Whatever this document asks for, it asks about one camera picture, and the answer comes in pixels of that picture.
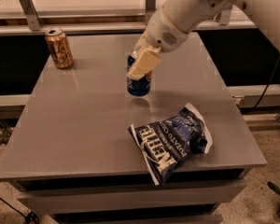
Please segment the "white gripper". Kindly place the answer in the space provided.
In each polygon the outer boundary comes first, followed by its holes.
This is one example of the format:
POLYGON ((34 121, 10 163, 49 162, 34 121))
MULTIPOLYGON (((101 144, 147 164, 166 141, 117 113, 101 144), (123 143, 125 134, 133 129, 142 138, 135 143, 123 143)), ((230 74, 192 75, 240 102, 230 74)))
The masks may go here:
POLYGON ((189 36, 189 21, 185 7, 163 6, 150 18, 146 32, 142 33, 132 50, 135 59, 127 77, 140 80, 160 62, 158 50, 149 49, 149 44, 162 52, 177 49, 189 36))

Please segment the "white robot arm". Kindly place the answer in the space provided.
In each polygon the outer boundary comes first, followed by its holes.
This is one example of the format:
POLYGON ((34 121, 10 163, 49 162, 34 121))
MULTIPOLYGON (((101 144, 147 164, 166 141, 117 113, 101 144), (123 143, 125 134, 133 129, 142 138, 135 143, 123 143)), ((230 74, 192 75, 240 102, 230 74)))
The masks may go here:
POLYGON ((280 52, 280 0, 166 0, 137 41, 127 77, 141 79, 161 62, 162 52, 177 49, 197 25, 229 4, 241 9, 280 52))

